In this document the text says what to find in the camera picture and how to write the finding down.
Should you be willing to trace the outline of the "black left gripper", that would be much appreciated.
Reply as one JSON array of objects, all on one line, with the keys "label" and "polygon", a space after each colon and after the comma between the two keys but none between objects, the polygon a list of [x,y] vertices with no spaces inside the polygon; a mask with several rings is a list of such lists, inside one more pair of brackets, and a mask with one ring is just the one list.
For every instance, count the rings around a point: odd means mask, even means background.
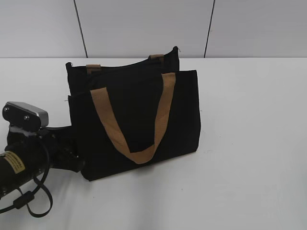
[{"label": "black left gripper", "polygon": [[47,165],[55,169],[79,172],[85,161],[79,156],[72,127],[45,127],[36,132],[11,126],[7,135],[7,150],[20,156],[23,162],[38,169]]}]

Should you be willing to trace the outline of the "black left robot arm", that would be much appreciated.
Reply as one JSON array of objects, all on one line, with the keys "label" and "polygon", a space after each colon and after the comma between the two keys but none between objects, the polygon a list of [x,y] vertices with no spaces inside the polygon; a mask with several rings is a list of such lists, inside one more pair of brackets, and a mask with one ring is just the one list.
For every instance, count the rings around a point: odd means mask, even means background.
[{"label": "black left robot arm", "polygon": [[46,127],[28,136],[9,131],[7,146],[0,155],[0,196],[4,197],[49,168],[77,173],[84,165],[71,126]]}]

